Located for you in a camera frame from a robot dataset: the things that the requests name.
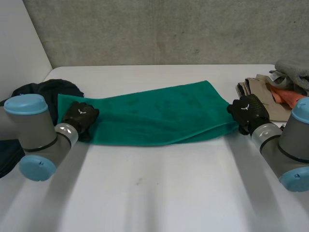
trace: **table surface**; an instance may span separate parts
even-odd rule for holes
[[[208,80],[228,102],[273,65],[62,67],[46,80],[106,98]],[[288,192],[237,132],[163,147],[77,143],[45,182],[0,180],[1,232],[307,232],[309,192]]]

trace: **orange cloth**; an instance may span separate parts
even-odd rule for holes
[[[296,106],[296,103],[299,99],[306,97],[294,91],[279,89],[273,87],[272,85],[270,85],[270,90],[276,103],[287,103],[291,108]]]

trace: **dark blue fabric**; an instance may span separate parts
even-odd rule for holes
[[[39,84],[24,85],[16,89],[12,97],[29,93],[40,94],[44,97],[54,125],[57,124],[58,120],[58,94],[84,96],[75,84],[65,80],[53,79]],[[5,101],[1,101],[0,106],[3,106]],[[7,175],[24,155],[24,150],[17,139],[0,141],[0,178]]]

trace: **gray concrete wall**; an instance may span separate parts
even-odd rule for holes
[[[309,57],[308,0],[23,0],[53,65]]]

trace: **green towel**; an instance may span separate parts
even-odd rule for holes
[[[237,128],[228,103],[208,81],[105,99],[59,94],[58,122],[73,101],[100,110],[91,143],[160,146],[213,139]]]

